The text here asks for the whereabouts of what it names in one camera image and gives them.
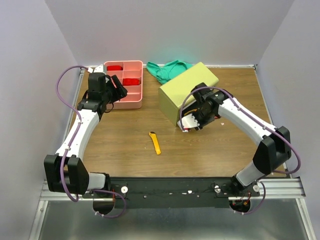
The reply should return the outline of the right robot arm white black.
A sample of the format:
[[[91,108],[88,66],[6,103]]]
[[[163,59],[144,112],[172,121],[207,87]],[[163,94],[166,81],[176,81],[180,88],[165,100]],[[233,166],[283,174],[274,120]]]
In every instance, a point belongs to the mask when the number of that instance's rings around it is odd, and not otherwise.
[[[230,191],[234,195],[243,195],[250,184],[271,174],[291,158],[290,131],[286,127],[275,127],[260,119],[224,89],[214,92],[202,82],[191,93],[197,107],[195,112],[186,116],[191,121],[191,129],[201,130],[215,119],[224,117],[257,146],[252,161],[230,180]]]

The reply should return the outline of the yellow utility knife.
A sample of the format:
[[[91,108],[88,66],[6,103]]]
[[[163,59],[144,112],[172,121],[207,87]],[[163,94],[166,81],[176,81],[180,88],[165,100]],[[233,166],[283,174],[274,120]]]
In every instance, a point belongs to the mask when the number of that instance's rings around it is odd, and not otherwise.
[[[160,155],[162,152],[161,152],[161,149],[160,149],[160,145],[159,145],[159,142],[158,142],[158,138],[157,138],[156,133],[153,132],[153,131],[150,131],[150,132],[149,132],[149,136],[150,136],[150,138],[152,139],[153,146],[154,146],[154,149],[155,149],[156,154],[157,154],[157,155]]]

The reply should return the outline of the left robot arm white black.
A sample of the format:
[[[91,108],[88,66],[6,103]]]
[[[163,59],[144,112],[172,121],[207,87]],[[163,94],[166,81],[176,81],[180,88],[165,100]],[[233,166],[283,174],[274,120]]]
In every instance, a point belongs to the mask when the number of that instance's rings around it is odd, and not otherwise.
[[[107,110],[127,96],[116,75],[103,72],[90,73],[88,89],[75,108],[76,118],[66,139],[54,155],[44,159],[48,188],[51,192],[83,195],[94,191],[104,198],[110,194],[109,176],[105,173],[88,172],[83,156],[89,139]]]

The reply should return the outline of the olive green drawer cabinet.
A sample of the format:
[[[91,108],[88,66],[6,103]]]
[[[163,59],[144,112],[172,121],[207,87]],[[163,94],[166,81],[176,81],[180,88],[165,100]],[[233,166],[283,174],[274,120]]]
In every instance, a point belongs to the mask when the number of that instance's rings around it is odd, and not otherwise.
[[[199,62],[158,88],[159,109],[176,127],[182,103],[193,88],[201,83],[214,87],[218,82],[218,77]]]

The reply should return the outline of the needle nose pliers orange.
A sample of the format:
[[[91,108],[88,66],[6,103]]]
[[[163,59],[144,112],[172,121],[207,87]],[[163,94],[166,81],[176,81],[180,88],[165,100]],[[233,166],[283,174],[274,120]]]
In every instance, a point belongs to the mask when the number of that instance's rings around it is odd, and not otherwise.
[[[197,108],[191,109],[191,110],[185,112],[184,115],[186,116],[186,115],[188,115],[188,114],[191,114],[191,113],[193,113],[193,112],[196,112],[197,110],[198,110]]]

